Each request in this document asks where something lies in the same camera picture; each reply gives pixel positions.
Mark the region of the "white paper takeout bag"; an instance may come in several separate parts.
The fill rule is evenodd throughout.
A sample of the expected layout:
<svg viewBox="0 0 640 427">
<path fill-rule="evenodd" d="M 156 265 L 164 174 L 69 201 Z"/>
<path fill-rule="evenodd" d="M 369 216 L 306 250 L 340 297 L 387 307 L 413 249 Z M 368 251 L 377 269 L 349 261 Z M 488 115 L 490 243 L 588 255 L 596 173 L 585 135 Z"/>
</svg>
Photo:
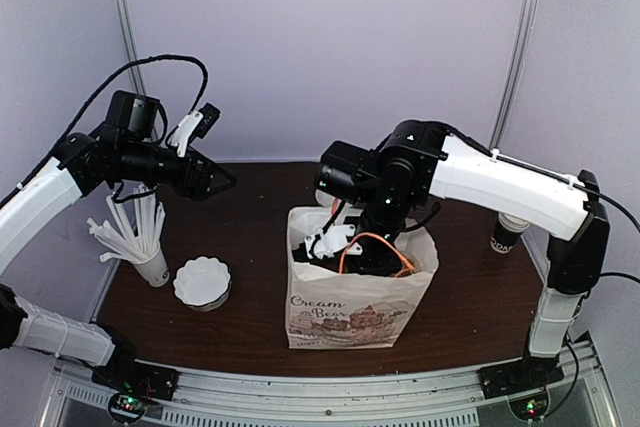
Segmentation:
<svg viewBox="0 0 640 427">
<path fill-rule="evenodd" d="M 311 246 L 330 214 L 329 207 L 294 207 L 288 213 L 288 346 L 311 350 L 391 347 L 439 267 L 435 242 L 424 228 L 399 236 L 395 245 L 415 268 L 401 277 L 341 274 L 335 268 L 295 260 L 294 249 Z"/>
</svg>

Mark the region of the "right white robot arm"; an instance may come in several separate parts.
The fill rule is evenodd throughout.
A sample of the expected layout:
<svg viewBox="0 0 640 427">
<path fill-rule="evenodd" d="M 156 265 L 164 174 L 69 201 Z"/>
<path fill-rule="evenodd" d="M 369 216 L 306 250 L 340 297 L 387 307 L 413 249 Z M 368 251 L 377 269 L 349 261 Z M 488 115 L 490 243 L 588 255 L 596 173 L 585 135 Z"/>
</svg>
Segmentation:
<svg viewBox="0 0 640 427">
<path fill-rule="evenodd" d="M 548 273 L 526 356 L 513 366 L 519 387 L 551 371 L 581 297 L 597 283 L 610 224 L 595 176 L 556 174 L 490 151 L 456 128 L 406 120 L 375 149 L 335 141 L 322 154 L 318 190 L 361 204 L 358 230 L 394 241 L 409 211 L 431 197 L 494 211 L 501 227 L 518 221 L 547 231 Z"/>
</svg>

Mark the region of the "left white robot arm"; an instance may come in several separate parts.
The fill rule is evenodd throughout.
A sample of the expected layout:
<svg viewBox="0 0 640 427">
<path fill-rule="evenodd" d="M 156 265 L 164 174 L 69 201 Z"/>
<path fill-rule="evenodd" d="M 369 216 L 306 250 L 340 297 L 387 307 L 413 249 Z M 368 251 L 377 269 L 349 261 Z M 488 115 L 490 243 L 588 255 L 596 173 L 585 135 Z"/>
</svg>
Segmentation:
<svg viewBox="0 0 640 427">
<path fill-rule="evenodd" d="M 45 164 L 1 209 L 1 266 L 7 268 L 59 213 L 103 183 L 167 185 L 179 196 L 205 201 L 231 189 L 235 177 L 193 149 L 219 119 L 210 103 L 187 114 L 161 145 L 151 134 L 159 100 L 126 91 L 113 94 L 104 121 L 89 135 L 66 134 Z M 1 288 L 1 346 L 24 347 L 103 367 L 123 391 L 137 389 L 144 371 L 124 341 L 96 324 L 42 309 Z"/>
</svg>

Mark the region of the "white ceramic bowl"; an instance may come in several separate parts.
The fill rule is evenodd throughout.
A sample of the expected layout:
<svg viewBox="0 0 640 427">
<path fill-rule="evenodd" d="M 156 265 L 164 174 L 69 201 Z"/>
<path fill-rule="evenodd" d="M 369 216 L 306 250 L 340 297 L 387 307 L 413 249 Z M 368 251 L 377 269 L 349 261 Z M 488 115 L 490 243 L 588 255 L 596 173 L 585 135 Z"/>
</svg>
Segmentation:
<svg viewBox="0 0 640 427">
<path fill-rule="evenodd" d="M 333 204 L 334 197 L 320 190 L 315 191 L 315 200 L 318 205 L 330 207 Z"/>
</svg>

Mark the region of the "bundle of wrapped straws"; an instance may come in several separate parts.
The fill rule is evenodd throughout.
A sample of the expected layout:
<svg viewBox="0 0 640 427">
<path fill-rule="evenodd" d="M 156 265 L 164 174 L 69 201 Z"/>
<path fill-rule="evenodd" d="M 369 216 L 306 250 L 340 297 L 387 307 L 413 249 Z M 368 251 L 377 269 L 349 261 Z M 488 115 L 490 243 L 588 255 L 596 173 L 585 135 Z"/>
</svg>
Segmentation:
<svg viewBox="0 0 640 427">
<path fill-rule="evenodd" d="M 140 265 L 160 252 L 166 212 L 156 188 L 141 183 L 125 197 L 120 192 L 121 188 L 106 197 L 110 219 L 87 219 L 89 235 L 106 249 L 99 255 L 102 263 L 124 260 Z"/>
</svg>

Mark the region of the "white fluted dish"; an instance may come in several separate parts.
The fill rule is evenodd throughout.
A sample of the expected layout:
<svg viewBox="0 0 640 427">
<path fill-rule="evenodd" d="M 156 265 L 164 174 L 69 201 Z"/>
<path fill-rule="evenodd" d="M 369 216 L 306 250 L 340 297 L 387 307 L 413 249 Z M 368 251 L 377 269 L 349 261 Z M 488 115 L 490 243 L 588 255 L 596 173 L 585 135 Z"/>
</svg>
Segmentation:
<svg viewBox="0 0 640 427">
<path fill-rule="evenodd" d="M 221 307 L 229 298 L 232 277 L 229 266 L 216 257 L 188 260 L 176 271 L 173 280 L 175 297 L 186 307 L 209 312 Z"/>
</svg>

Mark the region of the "white cup holding straws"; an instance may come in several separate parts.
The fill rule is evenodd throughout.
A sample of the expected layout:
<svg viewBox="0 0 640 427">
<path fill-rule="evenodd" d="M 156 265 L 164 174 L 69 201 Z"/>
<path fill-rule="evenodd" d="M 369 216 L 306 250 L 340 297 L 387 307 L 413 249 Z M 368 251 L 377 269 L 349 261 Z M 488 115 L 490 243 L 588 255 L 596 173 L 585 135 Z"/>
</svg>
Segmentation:
<svg viewBox="0 0 640 427">
<path fill-rule="evenodd" d="M 145 282 L 154 288 L 168 282 L 169 268 L 159 242 L 155 242 L 150 248 L 135 247 L 133 252 L 130 263 Z"/>
</svg>

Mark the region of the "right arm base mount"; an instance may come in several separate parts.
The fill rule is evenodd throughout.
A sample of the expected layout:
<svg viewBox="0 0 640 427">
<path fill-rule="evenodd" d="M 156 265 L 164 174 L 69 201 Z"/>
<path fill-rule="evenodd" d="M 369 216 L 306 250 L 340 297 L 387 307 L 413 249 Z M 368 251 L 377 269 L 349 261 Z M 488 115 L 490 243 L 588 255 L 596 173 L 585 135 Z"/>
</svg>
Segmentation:
<svg viewBox="0 0 640 427">
<path fill-rule="evenodd" d="M 478 377 L 486 399 L 511 396 L 545 387 L 564 379 L 556 358 L 522 358 L 483 367 Z"/>
</svg>

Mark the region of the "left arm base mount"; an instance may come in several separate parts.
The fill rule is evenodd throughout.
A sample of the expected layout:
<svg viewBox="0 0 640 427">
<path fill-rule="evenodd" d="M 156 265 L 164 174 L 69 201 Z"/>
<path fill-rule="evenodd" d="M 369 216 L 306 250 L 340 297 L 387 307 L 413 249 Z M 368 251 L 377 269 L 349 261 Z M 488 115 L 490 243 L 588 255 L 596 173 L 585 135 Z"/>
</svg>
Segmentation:
<svg viewBox="0 0 640 427">
<path fill-rule="evenodd" d="M 175 369 L 134 361 L 118 369 L 115 366 L 91 366 L 91 380 L 141 400 L 171 401 L 179 373 Z"/>
</svg>

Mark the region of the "aluminium front rail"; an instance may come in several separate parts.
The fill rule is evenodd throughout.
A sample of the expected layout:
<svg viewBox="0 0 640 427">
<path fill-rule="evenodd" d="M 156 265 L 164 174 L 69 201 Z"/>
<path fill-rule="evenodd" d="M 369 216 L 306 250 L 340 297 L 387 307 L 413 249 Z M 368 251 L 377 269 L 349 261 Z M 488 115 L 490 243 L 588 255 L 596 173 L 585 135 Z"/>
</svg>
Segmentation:
<svg viewBox="0 0 640 427">
<path fill-rule="evenodd" d="M 617 426 L 619 415 L 593 343 L 561 354 L 563 380 L 488 398 L 478 367 L 360 377 L 282 377 L 181 368 L 170 400 L 143 416 L 118 413 L 112 389 L 90 371 L 58 362 L 36 417 L 39 426 L 527 426 L 516 412 L 550 397 L 543 426 Z"/>
</svg>

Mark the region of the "left aluminium frame post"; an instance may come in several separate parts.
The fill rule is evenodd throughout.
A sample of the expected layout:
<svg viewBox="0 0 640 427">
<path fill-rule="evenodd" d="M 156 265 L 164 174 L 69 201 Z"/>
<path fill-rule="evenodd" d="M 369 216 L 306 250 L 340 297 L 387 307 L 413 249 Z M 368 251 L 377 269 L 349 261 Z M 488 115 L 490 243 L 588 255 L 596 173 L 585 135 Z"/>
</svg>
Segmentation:
<svg viewBox="0 0 640 427">
<path fill-rule="evenodd" d="M 128 0 L 113 0 L 113 2 L 125 59 L 127 62 L 132 62 L 138 59 L 138 52 Z"/>
</svg>

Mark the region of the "aluminium frame post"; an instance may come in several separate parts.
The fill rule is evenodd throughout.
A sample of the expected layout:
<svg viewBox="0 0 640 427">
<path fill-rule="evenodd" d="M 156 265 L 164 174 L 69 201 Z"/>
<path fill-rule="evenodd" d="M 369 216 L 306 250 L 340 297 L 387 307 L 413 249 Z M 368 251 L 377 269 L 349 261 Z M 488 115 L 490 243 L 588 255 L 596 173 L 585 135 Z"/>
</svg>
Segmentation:
<svg viewBox="0 0 640 427">
<path fill-rule="evenodd" d="M 127 62 L 132 62 L 138 59 L 138 52 L 128 0 L 113 0 L 113 2 L 125 59 Z"/>
<path fill-rule="evenodd" d="M 489 140 L 489 149 L 499 148 L 506 135 L 509 118 L 515 105 L 519 83 L 524 71 L 527 49 L 535 24 L 538 4 L 539 0 L 521 0 L 512 53 L 493 131 Z"/>
</svg>

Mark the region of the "right aluminium frame post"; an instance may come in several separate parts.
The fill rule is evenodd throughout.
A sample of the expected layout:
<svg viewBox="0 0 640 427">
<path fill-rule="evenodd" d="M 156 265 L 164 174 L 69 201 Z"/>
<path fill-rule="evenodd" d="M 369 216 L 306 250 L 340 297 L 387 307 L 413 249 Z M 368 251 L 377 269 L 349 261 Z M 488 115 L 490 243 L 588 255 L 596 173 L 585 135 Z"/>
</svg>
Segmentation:
<svg viewBox="0 0 640 427">
<path fill-rule="evenodd" d="M 527 49 L 535 24 L 538 4 L 539 0 L 521 0 L 512 53 L 493 131 L 489 140 L 489 149 L 499 148 L 506 135 L 509 118 L 515 105 L 519 83 L 524 71 Z"/>
</svg>

